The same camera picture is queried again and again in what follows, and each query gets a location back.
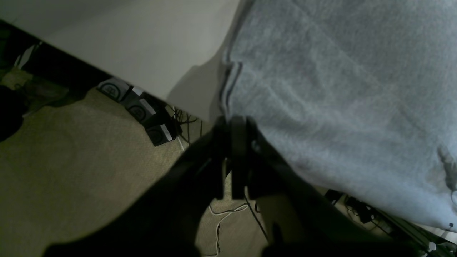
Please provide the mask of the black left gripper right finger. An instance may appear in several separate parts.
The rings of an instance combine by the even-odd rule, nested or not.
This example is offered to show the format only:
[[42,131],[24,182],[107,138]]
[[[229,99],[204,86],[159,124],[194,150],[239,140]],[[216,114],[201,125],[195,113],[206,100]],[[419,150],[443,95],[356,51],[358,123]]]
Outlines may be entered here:
[[406,243],[362,229],[301,179],[251,118],[230,120],[232,195],[255,200],[269,246],[263,257],[413,257]]

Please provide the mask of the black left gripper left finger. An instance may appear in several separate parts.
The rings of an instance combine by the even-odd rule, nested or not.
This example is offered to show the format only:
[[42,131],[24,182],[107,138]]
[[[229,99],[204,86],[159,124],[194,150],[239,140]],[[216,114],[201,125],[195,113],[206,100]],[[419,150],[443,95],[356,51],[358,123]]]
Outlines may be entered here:
[[208,205],[224,195],[227,121],[194,142],[161,179],[114,221],[88,236],[50,245],[45,257],[200,257],[195,246]]

